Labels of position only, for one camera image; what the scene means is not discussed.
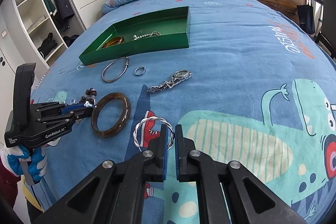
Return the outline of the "blue white gloved hand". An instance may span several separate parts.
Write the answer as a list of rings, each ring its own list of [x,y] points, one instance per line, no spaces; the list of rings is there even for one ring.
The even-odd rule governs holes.
[[[40,182],[47,171],[46,145],[33,150],[30,155],[29,150],[23,145],[12,148],[3,146],[1,148],[1,174],[15,178],[17,181],[24,175],[31,177],[34,182]]]

